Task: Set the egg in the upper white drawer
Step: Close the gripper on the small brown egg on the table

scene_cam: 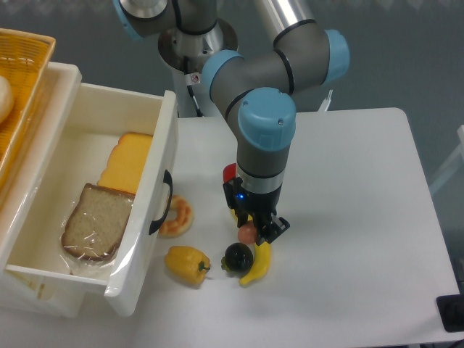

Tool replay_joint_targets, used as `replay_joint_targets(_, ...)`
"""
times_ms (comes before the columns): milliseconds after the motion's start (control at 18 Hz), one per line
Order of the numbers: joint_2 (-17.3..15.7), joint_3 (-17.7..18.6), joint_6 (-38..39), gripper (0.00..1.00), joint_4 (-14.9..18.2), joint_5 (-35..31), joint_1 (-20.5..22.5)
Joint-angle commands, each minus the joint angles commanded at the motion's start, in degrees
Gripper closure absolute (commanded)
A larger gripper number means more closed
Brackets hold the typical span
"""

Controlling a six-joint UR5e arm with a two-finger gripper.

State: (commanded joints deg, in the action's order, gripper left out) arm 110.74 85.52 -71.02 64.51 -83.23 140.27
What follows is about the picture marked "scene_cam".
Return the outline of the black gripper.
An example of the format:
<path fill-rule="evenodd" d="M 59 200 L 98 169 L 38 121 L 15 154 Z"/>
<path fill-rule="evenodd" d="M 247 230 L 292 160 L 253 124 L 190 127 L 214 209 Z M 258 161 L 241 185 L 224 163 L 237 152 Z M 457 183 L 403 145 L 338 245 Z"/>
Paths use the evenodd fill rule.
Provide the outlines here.
<path fill-rule="evenodd" d="M 276 206 L 281 186 L 261 194 L 245 189 L 242 183 L 241 178 L 234 178 L 223 184 L 225 199 L 228 207 L 235 213 L 237 227 L 253 220 L 257 229 L 256 244 L 271 244 L 290 228 L 286 219 L 277 216 Z"/>

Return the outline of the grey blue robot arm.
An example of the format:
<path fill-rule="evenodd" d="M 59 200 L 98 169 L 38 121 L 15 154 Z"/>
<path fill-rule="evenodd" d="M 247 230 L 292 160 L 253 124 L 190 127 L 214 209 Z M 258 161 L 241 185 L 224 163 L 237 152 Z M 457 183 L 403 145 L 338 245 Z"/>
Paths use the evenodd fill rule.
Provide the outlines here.
<path fill-rule="evenodd" d="M 276 206 L 296 131 L 292 95 L 346 73 L 345 37 L 320 28 L 305 1 L 258 1 L 273 49 L 248 60 L 214 1 L 113 5 L 129 35 L 158 35 L 159 54 L 183 75 L 196 114 L 210 101 L 223 116 L 237 140 L 236 172 L 223 184 L 227 204 L 239 225 L 254 223 L 258 244 L 275 241 L 289 228 Z"/>

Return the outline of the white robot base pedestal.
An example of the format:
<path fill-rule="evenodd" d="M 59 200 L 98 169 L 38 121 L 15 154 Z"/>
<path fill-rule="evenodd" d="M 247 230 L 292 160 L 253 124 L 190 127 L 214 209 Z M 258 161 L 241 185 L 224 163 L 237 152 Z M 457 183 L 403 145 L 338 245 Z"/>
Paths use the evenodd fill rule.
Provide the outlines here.
<path fill-rule="evenodd" d="M 170 68 L 179 117 L 216 116 L 217 107 L 202 82 L 202 68 L 215 53 L 238 48 L 234 29 L 224 20 L 199 36 L 189 35 L 177 28 L 166 30 L 158 38 L 158 50 Z"/>

